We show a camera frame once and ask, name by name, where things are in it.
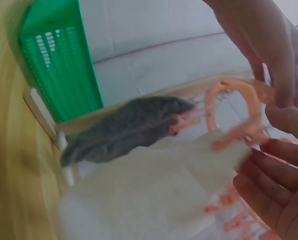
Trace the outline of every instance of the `pink plastic hanger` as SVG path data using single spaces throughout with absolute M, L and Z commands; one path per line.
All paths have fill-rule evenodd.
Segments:
M 274 90 L 270 86 L 253 79 L 241 80 L 236 78 L 225 78 L 215 82 L 206 92 L 204 101 L 206 107 L 196 108 L 183 115 L 176 115 L 175 117 L 179 120 L 179 123 L 178 125 L 172 126 L 170 131 L 176 132 L 199 124 L 201 122 L 201 117 L 193 115 L 201 112 L 205 112 L 208 131 L 212 132 L 216 130 L 218 128 L 215 120 L 215 102 L 217 96 L 221 93 L 227 94 L 231 91 L 239 91 L 244 97 L 247 102 L 250 117 L 225 133 L 221 139 L 217 139 L 212 144 L 211 148 L 214 151 L 220 151 L 236 140 L 244 141 L 248 146 L 264 143 L 268 139 L 268 135 L 265 131 L 266 127 L 261 123 L 261 103 L 273 105 Z M 199 95 L 201 95 L 201 93 L 196 93 L 191 96 L 189 100 L 195 102 L 195 98 Z M 279 239 L 239 196 L 238 192 L 231 184 L 231 181 L 230 184 L 226 184 L 225 188 L 226 191 L 219 196 L 219 200 L 216 203 L 207 206 L 204 211 L 206 213 L 219 212 L 240 202 L 244 207 L 244 211 L 224 224 L 223 227 L 226 232 L 241 229 L 238 240 L 252 240 L 255 238 L 255 233 L 252 232 L 251 226 L 253 224 L 259 224 L 266 230 L 266 232 L 261 235 L 261 240 Z

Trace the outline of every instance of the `green plastic crate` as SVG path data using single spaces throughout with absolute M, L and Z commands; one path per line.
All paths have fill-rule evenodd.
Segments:
M 20 45 L 55 121 L 103 107 L 78 0 L 35 0 Z

